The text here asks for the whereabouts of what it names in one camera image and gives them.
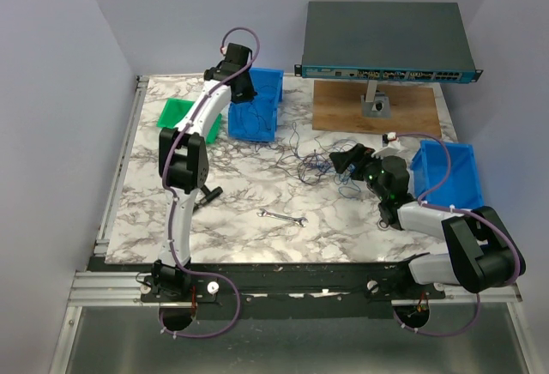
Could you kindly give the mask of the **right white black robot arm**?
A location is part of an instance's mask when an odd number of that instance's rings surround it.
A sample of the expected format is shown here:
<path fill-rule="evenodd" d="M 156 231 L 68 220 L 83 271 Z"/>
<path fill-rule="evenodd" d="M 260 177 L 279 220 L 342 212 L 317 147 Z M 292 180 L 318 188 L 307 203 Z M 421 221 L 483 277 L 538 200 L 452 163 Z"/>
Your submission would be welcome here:
<path fill-rule="evenodd" d="M 420 232 L 442 239 L 445 254 L 424 254 L 407 262 L 408 269 L 395 276 L 395 290 L 411 299 L 425 285 L 461 286 L 471 293 L 505 287 L 526 271 L 526 261 L 498 213 L 483 206 L 435 209 L 409 192 L 410 172 L 396 155 L 378 158 L 362 144 L 329 155 L 334 169 L 350 171 L 351 179 L 365 182 L 379 200 L 382 226 Z"/>

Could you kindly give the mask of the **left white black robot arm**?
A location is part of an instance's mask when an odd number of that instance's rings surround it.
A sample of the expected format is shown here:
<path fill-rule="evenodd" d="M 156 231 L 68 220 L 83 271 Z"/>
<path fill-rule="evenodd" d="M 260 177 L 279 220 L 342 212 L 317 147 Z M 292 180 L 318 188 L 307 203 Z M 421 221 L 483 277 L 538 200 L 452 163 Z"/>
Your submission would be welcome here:
<path fill-rule="evenodd" d="M 208 177 L 206 140 L 214 121 L 230 103 L 256 96 L 250 78 L 252 50 L 228 44 L 222 60 L 207 69 L 202 91 L 188 113 L 172 129 L 159 135 L 159 174 L 168 209 L 164 241 L 152 267 L 154 286 L 170 300 L 184 299 L 190 290 L 190 226 L 198 191 Z"/>

